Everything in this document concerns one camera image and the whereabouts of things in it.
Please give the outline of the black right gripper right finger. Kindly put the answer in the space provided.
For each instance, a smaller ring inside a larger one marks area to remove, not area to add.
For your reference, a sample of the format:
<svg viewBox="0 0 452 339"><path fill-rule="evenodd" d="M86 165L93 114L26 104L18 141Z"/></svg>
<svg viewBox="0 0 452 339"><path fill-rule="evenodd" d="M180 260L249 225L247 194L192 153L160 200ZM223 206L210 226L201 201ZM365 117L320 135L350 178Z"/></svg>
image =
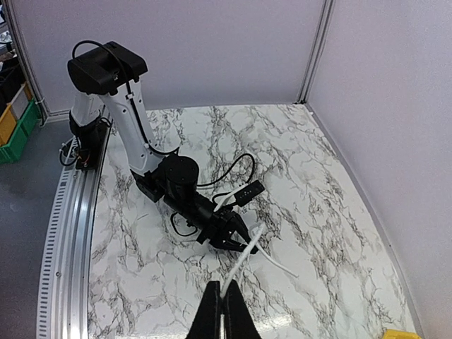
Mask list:
<svg viewBox="0 0 452 339"><path fill-rule="evenodd" d="M237 281L232 281L224 296L225 337L261 339L244 301Z"/></svg>

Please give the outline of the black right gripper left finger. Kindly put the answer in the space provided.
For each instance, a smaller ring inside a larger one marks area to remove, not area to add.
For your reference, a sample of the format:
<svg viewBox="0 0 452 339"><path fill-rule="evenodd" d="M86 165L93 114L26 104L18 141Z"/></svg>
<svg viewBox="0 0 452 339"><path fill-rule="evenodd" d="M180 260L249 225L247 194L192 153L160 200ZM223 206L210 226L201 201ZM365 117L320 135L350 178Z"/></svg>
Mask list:
<svg viewBox="0 0 452 339"><path fill-rule="evenodd" d="M220 282L210 281L206 285L186 339L218 339L221 314Z"/></svg>

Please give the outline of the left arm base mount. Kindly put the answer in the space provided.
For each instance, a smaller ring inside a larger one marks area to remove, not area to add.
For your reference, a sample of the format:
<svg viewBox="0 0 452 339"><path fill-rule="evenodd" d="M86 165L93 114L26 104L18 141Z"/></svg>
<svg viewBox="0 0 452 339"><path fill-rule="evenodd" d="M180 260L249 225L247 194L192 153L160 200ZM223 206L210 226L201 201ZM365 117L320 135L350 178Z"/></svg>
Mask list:
<svg viewBox="0 0 452 339"><path fill-rule="evenodd" d="M87 125L79 126L69 113L69 127L76 141L75 150L70 150L71 141L64 143L59 149L59 161L64 167L75 165L77 170L97 170L100 166L102 148L107 139L107 132L112 122L98 114Z"/></svg>

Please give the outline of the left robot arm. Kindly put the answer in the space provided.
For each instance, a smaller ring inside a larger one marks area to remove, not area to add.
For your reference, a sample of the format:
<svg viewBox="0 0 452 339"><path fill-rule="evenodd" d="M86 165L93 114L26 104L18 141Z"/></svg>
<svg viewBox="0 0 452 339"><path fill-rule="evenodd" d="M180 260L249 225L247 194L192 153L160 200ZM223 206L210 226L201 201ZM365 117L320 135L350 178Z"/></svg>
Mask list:
<svg viewBox="0 0 452 339"><path fill-rule="evenodd" d="M94 49L71 53L67 63L78 94L70 112L70 127L79 148L92 155L100 147L96 135L102 120L94 113L100 100L107 108L124 144L129 168L139 190L151 201L164 201L194 227L197 242L208 241L216 249L255 254L257 246L235 206L245 206L263 192L258 180L248 178L234 191L218 194L214 202L200 194L199 166L177 149L158 150L148 122L140 77L147 72L145 60L116 42L93 42Z"/></svg>

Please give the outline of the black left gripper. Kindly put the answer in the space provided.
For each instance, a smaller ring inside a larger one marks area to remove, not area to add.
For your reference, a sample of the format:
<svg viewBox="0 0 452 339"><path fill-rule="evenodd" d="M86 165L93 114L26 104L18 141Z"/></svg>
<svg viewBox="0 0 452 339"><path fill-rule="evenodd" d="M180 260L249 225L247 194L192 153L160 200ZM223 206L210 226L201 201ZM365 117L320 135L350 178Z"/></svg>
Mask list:
<svg viewBox="0 0 452 339"><path fill-rule="evenodd" d="M242 217L231 208L221 208L213 212L215 205L206 197L195 193L190 201L177 200L165 195L164 202L186 219L188 226L200 230L196 241L208 241L216 249L243 252L248 246L249 231ZM246 243L231 239L237 233Z"/></svg>

